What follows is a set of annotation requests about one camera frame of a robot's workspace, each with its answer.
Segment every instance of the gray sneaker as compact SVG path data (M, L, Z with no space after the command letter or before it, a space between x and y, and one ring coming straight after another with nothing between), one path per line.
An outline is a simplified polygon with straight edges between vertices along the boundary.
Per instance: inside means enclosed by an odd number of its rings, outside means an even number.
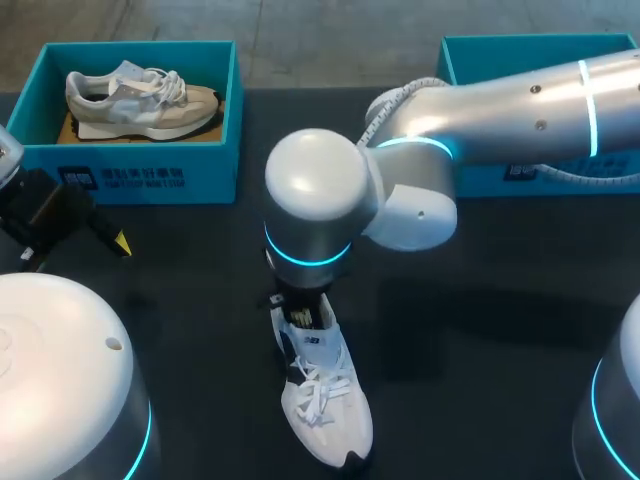
M214 90L186 85L173 70L142 69L127 61L102 77L71 72L66 97L81 139L172 140L204 126L220 106Z

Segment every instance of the teal shoe box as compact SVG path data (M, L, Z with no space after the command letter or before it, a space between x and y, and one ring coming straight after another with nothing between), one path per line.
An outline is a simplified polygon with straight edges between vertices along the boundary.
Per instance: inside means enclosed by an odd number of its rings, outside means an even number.
M635 49L627 34L504 35L445 37L437 76L467 85L568 62ZM640 151L567 159L554 165L578 175L618 177L640 172ZM588 187L561 182L532 166L463 166L457 176L460 197L640 193L640 185Z
M218 91L225 100L221 141L56 145L67 113L67 74L105 75L123 60L175 70L187 84ZM7 130L25 146L26 168L77 182L99 204L232 203L243 100L233 42L50 43L33 67Z

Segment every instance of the cable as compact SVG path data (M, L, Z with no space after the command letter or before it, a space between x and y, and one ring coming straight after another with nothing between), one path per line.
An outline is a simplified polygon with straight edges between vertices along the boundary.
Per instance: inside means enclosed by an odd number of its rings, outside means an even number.
M587 177L584 175L576 175L575 173L565 172L558 168L551 167L549 165L539 164L534 165L535 169L544 173L556 180L567 183L576 183L578 185L585 185L589 187L619 187L622 185L631 185L640 182L640 173L632 173L630 175L624 175L622 177Z
M409 96L413 95L415 92L420 90L421 88L427 87L448 87L449 84L440 80L439 78L433 77L425 77L419 78L418 80L414 80L413 82L407 83L404 87L400 89L398 94L392 98L391 100L385 103L384 107L378 112L375 118L371 121L367 129L358 140L357 146L365 147L371 141L375 133L378 131L378 128L385 122L389 116L396 111L396 109L404 102Z

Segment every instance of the yellow tip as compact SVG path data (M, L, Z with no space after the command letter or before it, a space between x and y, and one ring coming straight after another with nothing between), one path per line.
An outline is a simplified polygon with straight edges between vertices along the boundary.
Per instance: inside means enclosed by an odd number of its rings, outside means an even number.
M120 233L116 237L116 243L122 248L129 256L131 256L131 249L129 248L129 244L127 243L127 239L124 238L124 232L120 230Z

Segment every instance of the logo on box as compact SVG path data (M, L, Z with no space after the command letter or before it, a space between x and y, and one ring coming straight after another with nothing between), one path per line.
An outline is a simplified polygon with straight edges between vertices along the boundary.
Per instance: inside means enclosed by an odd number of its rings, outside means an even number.
M85 190L97 190L98 184L89 167L58 167L62 183L78 185Z
M533 165L507 165L505 182L527 182L536 179L538 170Z

